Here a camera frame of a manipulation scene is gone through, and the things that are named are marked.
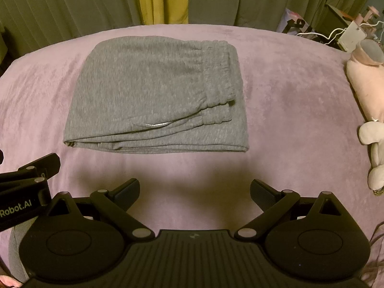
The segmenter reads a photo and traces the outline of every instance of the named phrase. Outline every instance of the white plush toy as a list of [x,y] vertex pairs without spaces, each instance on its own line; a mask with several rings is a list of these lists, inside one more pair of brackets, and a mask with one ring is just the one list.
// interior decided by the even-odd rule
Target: white plush toy
[[384,194],[384,53],[365,39],[351,53],[347,75],[367,121],[359,129],[363,144],[372,144],[368,185],[375,195]]

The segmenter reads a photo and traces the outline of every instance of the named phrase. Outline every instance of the cord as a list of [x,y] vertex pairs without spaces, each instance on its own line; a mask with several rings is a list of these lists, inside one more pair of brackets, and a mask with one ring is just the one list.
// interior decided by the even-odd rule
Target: cord
[[383,25],[381,26],[380,42],[381,42],[381,39],[383,38],[383,32],[384,32],[384,22],[383,22]]
[[367,24],[367,23],[362,23],[362,24],[360,24],[360,26],[366,25],[366,26],[370,26],[370,27],[375,27],[375,26],[377,26],[380,23],[384,24],[384,21],[378,21],[375,25],[371,25],[371,24]]
[[344,28],[341,32],[335,34],[335,36],[333,37],[333,39],[331,41],[329,41],[328,43],[324,43],[325,45],[328,45],[329,43],[331,43],[333,40],[335,40],[335,38],[339,35],[339,34],[342,34],[345,30],[347,30],[347,28]]
[[330,36],[329,37],[326,37],[326,36],[324,36],[324,34],[321,34],[321,33],[317,33],[317,32],[301,32],[301,33],[298,33],[297,34],[297,36],[298,35],[302,35],[302,34],[317,34],[318,36],[323,36],[324,38],[326,38],[327,40],[329,40],[330,38],[331,38],[331,35],[335,32],[335,31],[337,31],[337,30],[345,30],[346,28],[336,28],[336,29],[334,29],[332,32],[331,32],[331,34],[330,34]]

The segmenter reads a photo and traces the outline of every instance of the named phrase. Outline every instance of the desk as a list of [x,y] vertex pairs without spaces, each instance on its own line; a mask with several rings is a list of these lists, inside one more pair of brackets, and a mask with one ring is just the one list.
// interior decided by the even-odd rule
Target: desk
[[343,18],[343,13],[336,7],[326,4],[326,12],[320,21],[318,27],[315,28],[316,32],[329,36],[336,28],[347,28],[350,21]]

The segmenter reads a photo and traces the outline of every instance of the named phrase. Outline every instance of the purple blanket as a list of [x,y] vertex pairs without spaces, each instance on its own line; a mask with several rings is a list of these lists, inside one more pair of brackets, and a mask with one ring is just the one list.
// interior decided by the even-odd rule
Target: purple blanket
[[[119,36],[226,40],[236,47],[246,103],[248,152],[116,154],[63,144],[82,64],[103,40]],[[249,196],[254,178],[314,197],[332,191],[370,239],[384,221],[383,197],[367,185],[364,122],[344,73],[346,53],[265,30],[210,25],[137,26],[62,42],[16,60],[0,78],[0,172],[50,152],[61,158],[52,195],[112,189],[135,177],[141,196],[129,213],[155,230],[235,230],[261,213]],[[9,231],[0,234],[8,263]]]

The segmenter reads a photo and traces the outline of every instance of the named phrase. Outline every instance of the fleece blanket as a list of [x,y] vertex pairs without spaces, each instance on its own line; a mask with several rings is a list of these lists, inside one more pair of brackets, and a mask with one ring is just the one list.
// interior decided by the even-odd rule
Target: fleece blanket
[[64,143],[136,154],[247,150],[236,48],[161,36],[99,43],[78,78]]
[[[225,40],[236,47],[248,151],[127,155],[63,143],[73,92],[90,52],[108,39],[153,35]],[[17,59],[0,78],[5,156],[0,172],[56,152],[61,168],[49,180],[51,195],[69,191],[74,197],[113,190],[135,177],[141,193],[128,212],[156,233],[237,230],[262,213],[249,194],[255,178],[301,196],[329,190],[371,239],[384,221],[383,196],[375,196],[367,185],[371,164],[357,137],[365,120],[345,75],[349,57],[305,38],[218,25],[136,26],[55,44]],[[10,235],[11,230],[0,233],[3,269],[16,264],[9,241],[17,244],[22,237]],[[384,283],[377,280],[377,285]]]

